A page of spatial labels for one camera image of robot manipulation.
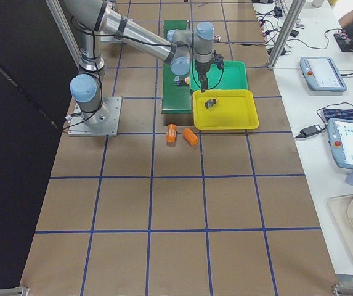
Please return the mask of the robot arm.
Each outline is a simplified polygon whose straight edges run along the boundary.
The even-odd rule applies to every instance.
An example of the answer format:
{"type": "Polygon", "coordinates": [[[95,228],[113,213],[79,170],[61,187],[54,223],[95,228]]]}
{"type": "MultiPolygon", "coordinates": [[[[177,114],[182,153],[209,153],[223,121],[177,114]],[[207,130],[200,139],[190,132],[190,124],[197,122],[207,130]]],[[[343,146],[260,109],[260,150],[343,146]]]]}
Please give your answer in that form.
{"type": "Polygon", "coordinates": [[[213,49],[214,26],[200,22],[194,30],[176,29],[164,38],[121,15],[110,1],[65,1],[81,34],[79,72],[70,81],[70,92],[80,112],[69,134],[116,135],[120,117],[120,97],[103,95],[105,63],[101,55],[103,37],[122,41],[168,64],[173,74],[186,75],[195,65],[200,89],[208,89],[207,73],[212,64],[223,69],[223,57],[213,49]]]}

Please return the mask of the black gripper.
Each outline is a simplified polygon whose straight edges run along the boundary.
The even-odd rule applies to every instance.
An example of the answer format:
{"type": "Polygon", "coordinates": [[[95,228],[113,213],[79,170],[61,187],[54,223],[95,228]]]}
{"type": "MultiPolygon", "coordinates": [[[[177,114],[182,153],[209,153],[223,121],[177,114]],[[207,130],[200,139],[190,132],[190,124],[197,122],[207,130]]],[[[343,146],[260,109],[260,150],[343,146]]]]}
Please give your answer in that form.
{"type": "Polygon", "coordinates": [[[221,54],[212,52],[211,57],[207,62],[200,62],[195,59],[195,70],[198,73],[198,79],[200,80],[200,89],[202,93],[205,93],[208,89],[208,79],[206,74],[210,71],[212,64],[214,64],[219,70],[223,70],[224,57],[221,54]]]}

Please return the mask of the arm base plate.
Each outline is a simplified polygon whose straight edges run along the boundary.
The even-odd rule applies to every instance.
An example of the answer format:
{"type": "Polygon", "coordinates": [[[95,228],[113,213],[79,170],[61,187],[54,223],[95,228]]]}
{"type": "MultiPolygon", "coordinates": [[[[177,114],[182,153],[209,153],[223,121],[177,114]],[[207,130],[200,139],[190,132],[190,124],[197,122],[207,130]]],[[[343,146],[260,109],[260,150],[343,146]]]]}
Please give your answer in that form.
{"type": "Polygon", "coordinates": [[[79,105],[75,103],[73,113],[78,115],[71,118],[68,135],[117,136],[122,100],[121,96],[104,97],[102,108],[86,122],[83,122],[84,119],[89,118],[90,115],[81,113],[79,105]]]}

